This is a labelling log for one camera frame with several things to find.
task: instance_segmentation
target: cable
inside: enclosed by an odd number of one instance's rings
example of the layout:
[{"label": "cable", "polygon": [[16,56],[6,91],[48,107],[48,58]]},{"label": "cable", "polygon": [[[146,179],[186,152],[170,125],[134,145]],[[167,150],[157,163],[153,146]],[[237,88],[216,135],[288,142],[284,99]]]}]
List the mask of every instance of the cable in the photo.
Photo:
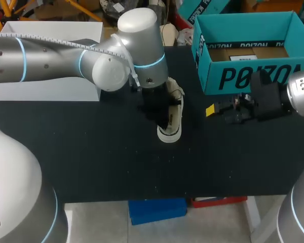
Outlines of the cable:
[{"label": "cable", "polygon": [[66,40],[47,38],[47,37],[34,35],[34,34],[0,33],[0,38],[1,37],[32,39],[32,40],[37,40],[37,41],[45,41],[45,42],[50,42],[50,43],[56,43],[56,44],[60,44],[60,45],[67,46],[67,47],[80,48],[80,49],[84,49],[84,50],[88,50],[88,51],[92,51],[92,52],[99,52],[99,53],[103,53],[103,54],[108,54],[108,55],[111,55],[111,56],[114,56],[114,57],[119,57],[119,58],[122,58],[124,60],[127,60],[124,56],[122,56],[121,54],[118,54],[116,52],[111,52],[111,51],[100,49],[100,48],[95,48],[95,47],[89,47],[89,46],[85,46],[85,45],[81,45],[81,44],[76,44],[76,43],[73,43],[73,42],[68,42]]},{"label": "cable", "polygon": [[137,74],[136,74],[136,72],[135,72],[135,68],[134,68],[135,65],[134,65],[134,63],[133,63],[133,58],[132,58],[131,54],[130,54],[129,51],[126,49],[124,43],[122,42],[121,38],[120,38],[118,35],[112,34],[111,37],[114,37],[114,38],[118,41],[118,43],[120,44],[121,48],[123,49],[123,53],[124,53],[124,55],[125,55],[125,57],[126,57],[126,60],[127,60],[128,64],[129,64],[129,66],[130,66],[130,69],[131,69],[132,77],[133,77],[133,79],[135,80],[136,85],[137,85],[138,87],[140,87],[140,82],[139,82],[138,76],[137,76]]}]

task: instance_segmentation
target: gray robot arm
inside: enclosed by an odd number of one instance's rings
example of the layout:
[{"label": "gray robot arm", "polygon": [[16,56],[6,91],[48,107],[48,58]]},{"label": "gray robot arm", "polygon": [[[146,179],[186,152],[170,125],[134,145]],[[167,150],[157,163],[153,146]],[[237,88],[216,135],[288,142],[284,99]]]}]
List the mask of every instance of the gray robot arm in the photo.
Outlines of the gray robot arm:
[{"label": "gray robot arm", "polygon": [[132,63],[141,87],[163,84],[168,70],[155,13],[143,8],[128,11],[118,26],[119,38],[111,37],[100,44],[88,39],[70,43],[0,34],[0,83],[77,76],[114,91],[127,81]]}]

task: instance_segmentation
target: black tabletop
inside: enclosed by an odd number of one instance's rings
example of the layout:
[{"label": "black tabletop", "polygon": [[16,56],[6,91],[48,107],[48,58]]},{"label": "black tabletop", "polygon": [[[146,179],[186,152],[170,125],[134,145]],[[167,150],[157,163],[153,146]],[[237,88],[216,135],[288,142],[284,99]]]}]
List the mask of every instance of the black tabletop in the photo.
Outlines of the black tabletop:
[{"label": "black tabletop", "polygon": [[166,48],[185,91],[182,135],[166,144],[125,85],[100,102],[0,102],[0,128],[39,160],[65,203],[286,194],[304,169],[304,117],[227,125],[205,118],[189,47]]}]

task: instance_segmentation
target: shoe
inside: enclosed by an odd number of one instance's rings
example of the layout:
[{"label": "shoe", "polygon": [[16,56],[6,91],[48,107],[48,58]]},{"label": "shoe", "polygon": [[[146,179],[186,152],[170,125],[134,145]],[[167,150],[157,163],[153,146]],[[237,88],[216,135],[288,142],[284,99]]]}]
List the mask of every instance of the shoe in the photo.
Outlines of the shoe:
[{"label": "shoe", "polygon": [[169,106],[168,126],[165,130],[158,126],[157,133],[162,142],[174,143],[178,141],[181,136],[181,117],[183,110],[184,92],[182,88],[177,84],[176,80],[170,77],[168,78],[166,84],[169,94],[172,95],[176,100],[180,101],[181,104]]}]

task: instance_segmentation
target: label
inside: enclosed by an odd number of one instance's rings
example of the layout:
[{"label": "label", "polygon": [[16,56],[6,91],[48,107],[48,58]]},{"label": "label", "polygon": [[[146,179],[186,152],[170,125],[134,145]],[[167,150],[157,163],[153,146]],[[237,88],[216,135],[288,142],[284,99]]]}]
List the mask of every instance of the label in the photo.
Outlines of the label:
[{"label": "label", "polygon": [[203,55],[204,43],[205,43],[205,39],[204,36],[201,34],[201,37],[199,38],[199,51],[201,55]]},{"label": "label", "polygon": [[208,7],[212,0],[201,0],[201,2],[198,4],[197,8],[193,11],[193,13],[189,16],[188,22],[190,24],[194,24],[195,19],[198,15],[202,14]]},{"label": "label", "polygon": [[245,55],[245,56],[230,56],[231,61],[242,61],[242,60],[256,60],[256,55]]},{"label": "label", "polygon": [[124,7],[120,3],[114,4],[113,8],[116,9],[116,11],[119,12],[119,13],[121,11],[124,11]]},{"label": "label", "polygon": [[294,73],[301,70],[301,65],[300,64],[293,65],[293,68],[289,64],[284,64],[281,66],[267,65],[267,66],[259,66],[257,67],[256,70],[254,70],[252,67],[243,67],[240,70],[236,70],[233,67],[227,67],[223,69],[218,90],[223,90],[225,84],[227,84],[228,82],[232,82],[234,80],[235,80],[235,87],[237,89],[244,89],[250,84],[252,73],[260,71],[262,69],[265,69],[271,77],[274,77],[272,78],[273,82],[278,82],[279,77],[282,76],[283,78],[280,81],[280,83],[285,84],[288,76],[292,72]]},{"label": "label", "polygon": [[283,47],[284,40],[261,40],[257,42],[220,42],[206,43],[208,49],[243,47]]}]

